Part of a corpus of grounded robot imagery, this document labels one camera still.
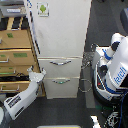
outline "drawer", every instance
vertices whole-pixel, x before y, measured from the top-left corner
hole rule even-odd
[[[27,89],[29,81],[0,82],[0,93],[21,92]]]
[[[0,49],[4,48],[31,48],[27,30],[0,31]]]
[[[47,99],[76,98],[79,78],[44,79]]]
[[[80,76],[82,58],[38,59],[40,70],[47,72],[45,78]]]
[[[0,77],[1,76],[16,76],[16,75],[28,75],[27,69],[30,68],[31,65],[27,66],[14,66],[14,67],[0,67]],[[39,72],[38,67],[35,65],[34,72]]]
[[[31,49],[0,50],[0,66],[33,65]]]

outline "floor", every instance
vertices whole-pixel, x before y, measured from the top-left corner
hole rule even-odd
[[[103,3],[98,1],[92,0],[85,54],[91,52],[93,43],[109,46],[111,36],[116,32],[127,35],[119,16],[121,10],[128,7],[128,1],[105,0]],[[81,79],[91,80],[90,67],[81,70]],[[91,87],[85,80],[80,80],[79,86],[82,90]],[[101,113],[101,106],[98,105],[92,89],[86,93],[79,90],[76,99],[37,98],[15,121],[11,122],[10,126],[11,128],[36,128],[41,125],[79,125],[82,128],[92,128],[93,122],[90,116],[96,115],[103,128],[106,118]]]

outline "white robot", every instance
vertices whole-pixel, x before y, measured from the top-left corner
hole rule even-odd
[[[35,73],[32,67],[28,69],[30,84],[28,88],[14,97],[7,98],[4,106],[0,108],[0,128],[9,128],[11,120],[15,120],[37,97],[38,88],[46,71]]]
[[[128,37],[115,33],[111,46],[96,47],[92,62],[93,90],[103,102],[117,104],[128,90]]]

